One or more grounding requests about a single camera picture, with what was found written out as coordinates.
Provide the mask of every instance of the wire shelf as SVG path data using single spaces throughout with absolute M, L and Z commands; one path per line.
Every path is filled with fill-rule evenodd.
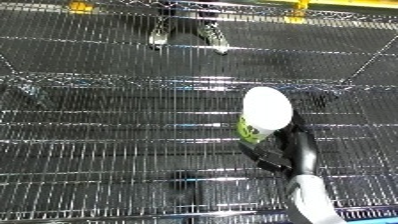
M 304 114 L 342 216 L 398 215 L 397 17 L 214 5 L 219 56 L 195 36 L 197 3 L 175 3 L 161 51 L 161 3 L 91 3 L 0 3 L 0 222 L 286 223 L 285 180 L 234 133 L 259 85 Z

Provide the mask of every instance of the robotic hand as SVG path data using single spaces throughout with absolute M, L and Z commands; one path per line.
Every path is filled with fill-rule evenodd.
M 276 152 L 244 141 L 240 147 L 258 167 L 286 175 L 290 220 L 296 224 L 347 223 L 336 214 L 323 180 L 316 176 L 318 147 L 300 114 L 294 111 L 290 124 L 275 131 L 274 136 L 280 149 Z

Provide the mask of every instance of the cup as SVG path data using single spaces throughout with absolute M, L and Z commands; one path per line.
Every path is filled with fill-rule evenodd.
M 289 99 L 270 87 L 254 87 L 243 99 L 237 130 L 241 140 L 258 144 L 274 131 L 286 127 L 293 116 Z

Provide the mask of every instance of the green label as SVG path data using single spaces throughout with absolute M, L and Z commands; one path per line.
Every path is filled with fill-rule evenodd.
M 239 137 L 246 142 L 257 144 L 265 139 L 264 135 L 261 135 L 257 129 L 251 125 L 247 125 L 243 116 L 239 117 L 237 129 Z

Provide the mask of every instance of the shoe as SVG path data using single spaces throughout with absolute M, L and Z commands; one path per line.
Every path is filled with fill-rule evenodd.
M 216 53 L 221 55 L 227 54 L 229 43 L 218 28 L 218 23 L 210 22 L 200 24 L 198 27 L 198 34 L 214 48 Z
M 167 44 L 169 35 L 174 29 L 174 26 L 170 24 L 170 18 L 160 16 L 155 28 L 149 35 L 149 45 L 155 49 L 160 49 L 163 45 Z

